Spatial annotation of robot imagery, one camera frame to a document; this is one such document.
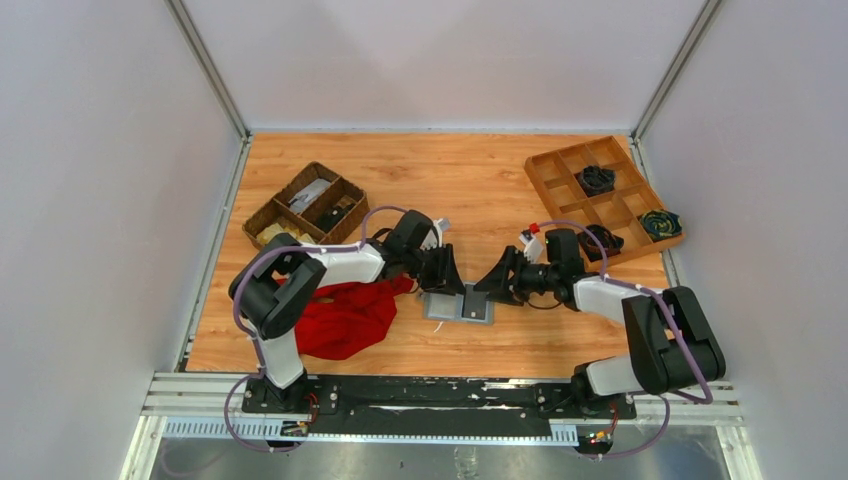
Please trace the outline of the grey card holder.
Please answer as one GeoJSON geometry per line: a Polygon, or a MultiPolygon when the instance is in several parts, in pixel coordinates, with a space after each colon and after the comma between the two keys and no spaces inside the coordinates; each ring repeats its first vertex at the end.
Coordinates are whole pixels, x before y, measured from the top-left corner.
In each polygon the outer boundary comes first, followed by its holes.
{"type": "MultiPolygon", "coordinates": [[[[465,294],[473,289],[473,283],[465,283],[465,294]]],[[[462,315],[464,295],[444,295],[424,293],[423,316],[440,322],[466,323],[490,326],[494,324],[494,303],[487,300],[487,319],[485,322],[475,322],[465,319],[462,315]]]]}

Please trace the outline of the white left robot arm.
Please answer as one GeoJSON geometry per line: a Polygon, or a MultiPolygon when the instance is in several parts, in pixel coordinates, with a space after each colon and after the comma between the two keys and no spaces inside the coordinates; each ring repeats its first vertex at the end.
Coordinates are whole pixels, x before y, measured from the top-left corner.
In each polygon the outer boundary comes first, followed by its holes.
{"type": "Polygon", "coordinates": [[[303,355],[346,359],[382,341],[401,294],[464,294],[449,227],[446,218],[405,210],[394,227],[354,243],[272,238],[229,287],[236,326],[257,355],[257,379],[286,392],[306,375],[303,355]]]}

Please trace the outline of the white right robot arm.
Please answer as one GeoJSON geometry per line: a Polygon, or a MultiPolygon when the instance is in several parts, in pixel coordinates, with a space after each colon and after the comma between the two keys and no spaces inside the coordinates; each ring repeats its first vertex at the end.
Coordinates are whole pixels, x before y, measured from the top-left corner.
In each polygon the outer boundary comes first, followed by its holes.
{"type": "Polygon", "coordinates": [[[523,306],[550,293],[562,306],[600,315],[625,328],[625,355],[576,367],[575,398],[673,394],[709,404],[710,382],[726,372],[723,352],[692,289],[664,290],[618,280],[607,272],[608,250],[588,227],[568,220],[530,225],[522,250],[505,248],[474,288],[501,304],[523,306]]]}

